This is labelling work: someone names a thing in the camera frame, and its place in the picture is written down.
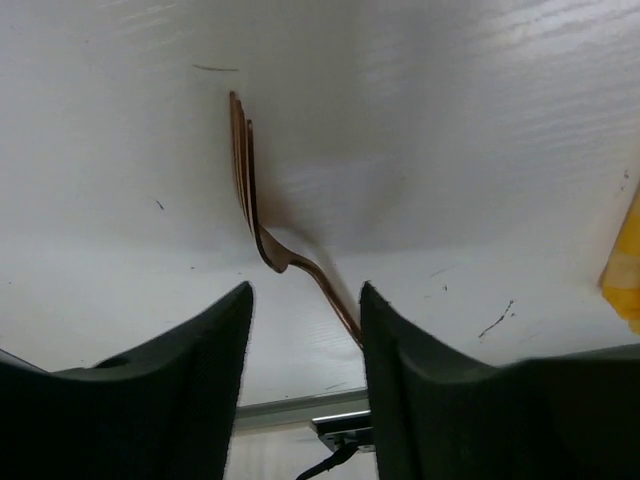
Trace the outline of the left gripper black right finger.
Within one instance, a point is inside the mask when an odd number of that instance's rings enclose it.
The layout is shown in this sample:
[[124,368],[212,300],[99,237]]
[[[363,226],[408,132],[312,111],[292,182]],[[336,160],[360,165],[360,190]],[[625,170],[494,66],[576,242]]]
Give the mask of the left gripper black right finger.
[[372,435],[382,479],[635,479],[639,349],[495,367],[360,293]]

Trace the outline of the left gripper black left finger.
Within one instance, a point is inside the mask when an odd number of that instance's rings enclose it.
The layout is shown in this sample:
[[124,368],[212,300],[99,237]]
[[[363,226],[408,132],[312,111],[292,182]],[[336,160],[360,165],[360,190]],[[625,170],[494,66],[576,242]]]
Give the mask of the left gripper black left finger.
[[1,356],[5,479],[220,479],[253,315],[250,284],[90,368]]

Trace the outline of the yellow white checkered cloth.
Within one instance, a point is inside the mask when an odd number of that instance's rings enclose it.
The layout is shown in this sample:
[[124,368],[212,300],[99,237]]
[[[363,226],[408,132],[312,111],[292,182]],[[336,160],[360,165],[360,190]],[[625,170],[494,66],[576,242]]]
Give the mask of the yellow white checkered cloth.
[[636,335],[640,324],[639,221],[639,189],[636,189],[600,279],[603,298]]

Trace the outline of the copper fork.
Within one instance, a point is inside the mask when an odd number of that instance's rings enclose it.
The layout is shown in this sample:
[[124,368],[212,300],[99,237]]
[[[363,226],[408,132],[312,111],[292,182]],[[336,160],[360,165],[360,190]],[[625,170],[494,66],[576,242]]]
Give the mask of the copper fork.
[[283,274],[290,266],[307,273],[319,286],[354,343],[362,350],[361,327],[323,269],[311,259],[288,249],[261,224],[256,186],[253,123],[245,115],[242,102],[235,91],[229,92],[229,109],[235,189],[260,258],[277,274]]

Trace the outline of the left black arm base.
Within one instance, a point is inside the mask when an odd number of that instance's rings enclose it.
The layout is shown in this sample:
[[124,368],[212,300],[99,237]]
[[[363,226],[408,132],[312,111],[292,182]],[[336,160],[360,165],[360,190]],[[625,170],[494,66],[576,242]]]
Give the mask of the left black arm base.
[[370,410],[316,417],[310,421],[310,427],[331,455],[299,474],[297,480],[328,472],[357,453],[375,451]]

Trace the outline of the aluminium front rail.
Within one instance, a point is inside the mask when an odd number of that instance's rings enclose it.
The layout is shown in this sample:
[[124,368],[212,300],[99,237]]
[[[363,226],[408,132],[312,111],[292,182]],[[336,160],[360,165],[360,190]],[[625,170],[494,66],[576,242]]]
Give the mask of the aluminium front rail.
[[234,428],[239,432],[270,429],[368,409],[365,389],[313,395],[241,406],[236,411]]

